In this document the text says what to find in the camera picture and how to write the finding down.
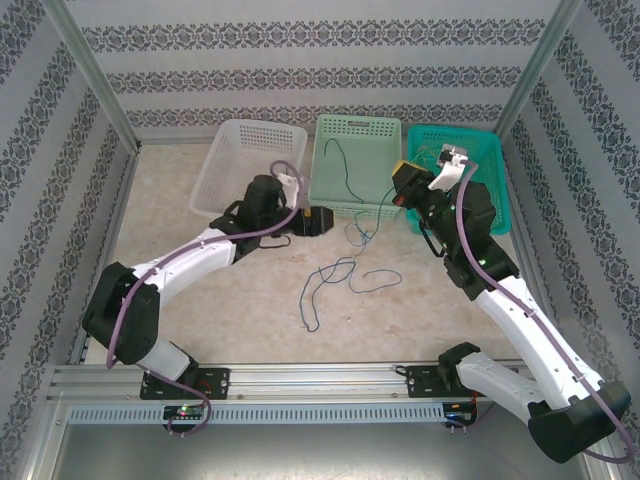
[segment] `green plastic basket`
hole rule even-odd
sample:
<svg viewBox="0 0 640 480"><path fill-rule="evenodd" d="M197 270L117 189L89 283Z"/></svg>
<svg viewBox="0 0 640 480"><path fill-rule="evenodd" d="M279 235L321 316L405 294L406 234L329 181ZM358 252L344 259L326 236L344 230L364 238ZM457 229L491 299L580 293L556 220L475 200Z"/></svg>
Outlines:
<svg viewBox="0 0 640 480"><path fill-rule="evenodd" d="M345 166L335 142L344 151L349 170L349 187L364 203L358 201L345 184ZM315 147L311 167L309 202L331 208L338 216L375 217L384 195L393 188L391 173L402 158L400 120L351 115L320 115L316 126ZM394 218L399 207L390 193L381 218Z"/></svg>
<svg viewBox="0 0 640 480"><path fill-rule="evenodd" d="M409 129L407 160L419 163L434 173L440 173L433 155L439 155L445 143L465 148L469 159L478 164L478 170L472 180L487 186L491 194L491 202L496 207L496 218L491 225L491 234L508 233L511 229L511 216L500 138L494 133L481 130L416 125ZM420 234L418 226L420 218L415 210L409 210L407 218L411 224L411 230Z"/></svg>

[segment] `enclosure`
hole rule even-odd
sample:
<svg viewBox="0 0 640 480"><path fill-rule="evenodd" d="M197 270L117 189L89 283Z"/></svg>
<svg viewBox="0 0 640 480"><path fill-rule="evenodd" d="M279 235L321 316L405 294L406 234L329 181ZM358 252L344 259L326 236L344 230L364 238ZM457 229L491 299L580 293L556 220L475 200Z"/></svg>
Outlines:
<svg viewBox="0 0 640 480"><path fill-rule="evenodd" d="M2 0L0 478L640 478L637 460L556 465L504 411L466 437L425 427L426 413L402 417L420 406L396 401L404 384L395 364L429 364L470 341L526 371L404 213L380 222L356 278L367 289L364 273L387 269L397 285L363 295L330 286L311 313L301 298L308 277L357 251L345 239L351 219L337 217L325 235L247 256L162 309L162 337L238 372L233 399L199 443L165 438L159 404L138 397L141 373L107 371L106 350L80 326L106 265L157 258L207 227L189 198L225 120L304 128L307 176L322 114L399 119L407 160L415 125L492 131L511 217L495 238L576 352L625 383L623 423L640 448L639 8ZM374 220L363 224L373 230ZM327 385L341 396L329 398ZM301 421L313 405L371 418ZM401 413L379 413L391 405ZM266 429L252 415L269 409L292 417ZM267 430L282 440L270 443ZM610 440L603 451L622 455L617 435ZM205 461L208 446L216 453ZM154 458L164 451L191 469Z"/></svg>

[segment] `plastic basket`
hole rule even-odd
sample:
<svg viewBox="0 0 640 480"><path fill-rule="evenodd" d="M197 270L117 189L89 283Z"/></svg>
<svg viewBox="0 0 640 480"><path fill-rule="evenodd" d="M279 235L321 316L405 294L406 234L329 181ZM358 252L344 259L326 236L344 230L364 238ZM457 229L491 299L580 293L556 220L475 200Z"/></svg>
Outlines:
<svg viewBox="0 0 640 480"><path fill-rule="evenodd" d="M504 235L508 233L511 229L511 216L500 138L494 133L481 130L416 125L409 129L408 160L439 173L440 168L436 166L436 159L431 153L439 155L442 145L445 143L465 148L469 159L478 164L478 170L472 180L487 186L491 194L491 202L496 207L496 218L491 225L491 234ZM415 210L409 210L407 218L411 224L411 230L420 234L418 226L420 218Z"/></svg>
<svg viewBox="0 0 640 480"><path fill-rule="evenodd" d="M275 122L227 120L213 140L191 192L193 213L215 218L242 200L253 177L268 174L275 160L300 168L307 132Z"/></svg>
<svg viewBox="0 0 640 480"><path fill-rule="evenodd" d="M349 169L349 187L364 203L357 200L345 184L344 151ZM391 173L402 158L400 120L395 118L320 115L316 126L315 147L311 167L309 201L311 205L331 208L338 216L375 217L384 195L393 187ZM399 207L393 205L393 192L388 195L381 218L393 218Z"/></svg>

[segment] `damask wallpaper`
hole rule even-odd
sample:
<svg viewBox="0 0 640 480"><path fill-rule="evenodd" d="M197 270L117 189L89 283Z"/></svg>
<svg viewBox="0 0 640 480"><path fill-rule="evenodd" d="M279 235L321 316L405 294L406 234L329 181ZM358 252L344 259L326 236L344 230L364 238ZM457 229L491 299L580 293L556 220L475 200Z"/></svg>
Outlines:
<svg viewBox="0 0 640 480"><path fill-rule="evenodd" d="M0 479L66 363L128 165L37 0L0 0Z"/></svg>
<svg viewBox="0 0 640 480"><path fill-rule="evenodd" d="M69 0L143 140L322 113L493 128L557 0Z"/></svg>
<svg viewBox="0 0 640 480"><path fill-rule="evenodd" d="M640 447L640 2L587 1L504 144L560 329L631 392ZM625 471L640 478L640 462Z"/></svg>

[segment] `floor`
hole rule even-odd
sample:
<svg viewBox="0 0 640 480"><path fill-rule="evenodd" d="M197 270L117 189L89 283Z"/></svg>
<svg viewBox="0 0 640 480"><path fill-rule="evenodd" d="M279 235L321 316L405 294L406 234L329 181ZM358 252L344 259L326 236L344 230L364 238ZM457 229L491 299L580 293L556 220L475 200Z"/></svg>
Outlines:
<svg viewBox="0 0 640 480"><path fill-rule="evenodd" d="M310 138L303 162L307 175L312 148ZM207 227L208 220L193 214L188 201L208 149L143 147L114 261L143 263ZM348 222L338 219L324 236L293 237L288 248L256 251L202 278L161 311L160 335L201 363L427 361L463 341L497 359L518 357L493 321L452 285L442 260L410 231L404 214L382 221L354 278L357 288L374 288L395 277L363 278L364 273L391 268L401 273L402 283L361 295L346 284L323 286L316 295L320 328L307 332L300 293L318 267L357 253L344 237ZM510 238L498 241L515 259ZM313 326L308 300L303 310ZM92 342L86 362L104 360L104 348Z"/></svg>

